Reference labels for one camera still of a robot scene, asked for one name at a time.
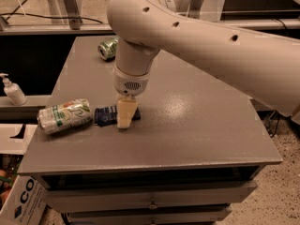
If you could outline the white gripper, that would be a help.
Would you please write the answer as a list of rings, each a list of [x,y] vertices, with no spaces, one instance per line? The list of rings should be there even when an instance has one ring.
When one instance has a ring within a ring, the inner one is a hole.
[[[125,97],[117,101],[117,127],[129,128],[132,118],[138,108],[138,102],[134,96],[144,92],[148,84],[150,74],[142,76],[128,75],[117,66],[112,69],[113,85],[115,90]]]

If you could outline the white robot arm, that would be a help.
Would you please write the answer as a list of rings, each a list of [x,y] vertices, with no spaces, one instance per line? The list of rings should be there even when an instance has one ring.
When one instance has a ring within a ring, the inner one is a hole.
[[[154,57],[163,50],[242,91],[264,106],[300,120],[300,44],[297,39],[180,16],[173,0],[111,0],[118,36],[114,87],[138,96]]]

